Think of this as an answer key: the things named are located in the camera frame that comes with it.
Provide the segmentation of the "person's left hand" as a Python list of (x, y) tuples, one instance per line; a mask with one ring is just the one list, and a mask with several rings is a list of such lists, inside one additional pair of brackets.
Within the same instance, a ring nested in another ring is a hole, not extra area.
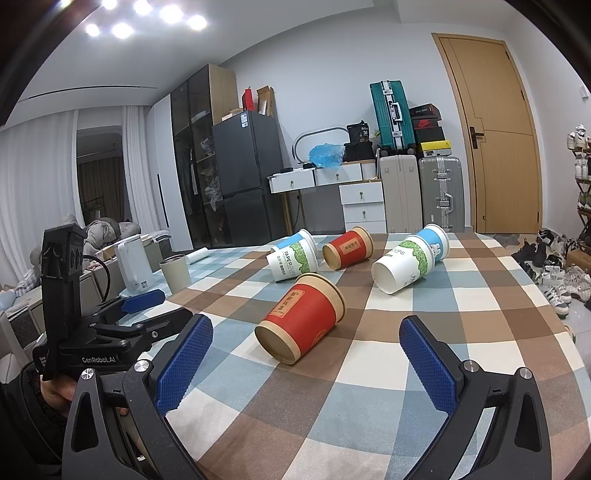
[(68, 409), (74, 398), (77, 382), (69, 377), (40, 380), (40, 389), (45, 402), (56, 410)]

